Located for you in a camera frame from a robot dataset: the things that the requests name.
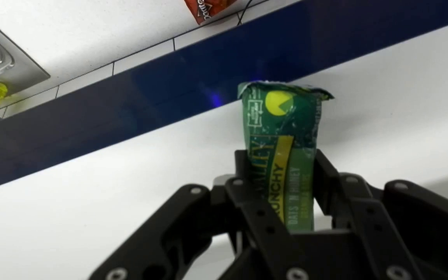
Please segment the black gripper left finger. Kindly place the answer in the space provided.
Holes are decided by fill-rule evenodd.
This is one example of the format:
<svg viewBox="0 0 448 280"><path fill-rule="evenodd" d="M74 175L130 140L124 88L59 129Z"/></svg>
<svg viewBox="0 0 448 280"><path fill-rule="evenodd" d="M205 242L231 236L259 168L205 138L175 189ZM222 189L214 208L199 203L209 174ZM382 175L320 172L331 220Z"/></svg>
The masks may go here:
<svg viewBox="0 0 448 280"><path fill-rule="evenodd" d="M307 280L301 250L250 185L247 154L214 186L180 186L87 280L181 280L225 233L234 259L217 280Z"/></svg>

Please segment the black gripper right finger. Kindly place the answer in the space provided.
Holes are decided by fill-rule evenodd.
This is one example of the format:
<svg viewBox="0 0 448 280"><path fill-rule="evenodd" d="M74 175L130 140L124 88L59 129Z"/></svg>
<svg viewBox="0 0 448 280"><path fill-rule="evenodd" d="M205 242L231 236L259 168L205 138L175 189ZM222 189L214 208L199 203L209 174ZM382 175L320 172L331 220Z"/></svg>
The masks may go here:
<svg viewBox="0 0 448 280"><path fill-rule="evenodd" d="M448 280L448 199L410 180L376 188L314 155L314 199L331 227L314 234L320 280Z"/></svg>

